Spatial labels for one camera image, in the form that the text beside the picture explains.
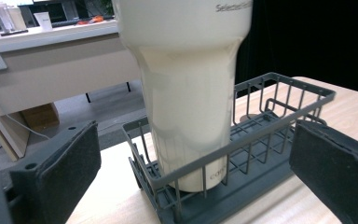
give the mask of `light wood surface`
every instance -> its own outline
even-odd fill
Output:
[[[297,79],[336,91],[335,100],[324,106],[322,118],[330,127],[358,140],[358,91],[305,77]],[[136,184],[128,161],[131,157],[128,144],[122,143],[101,153],[102,168],[67,223],[159,223],[148,198]],[[340,222],[296,176],[292,176],[224,223]]]

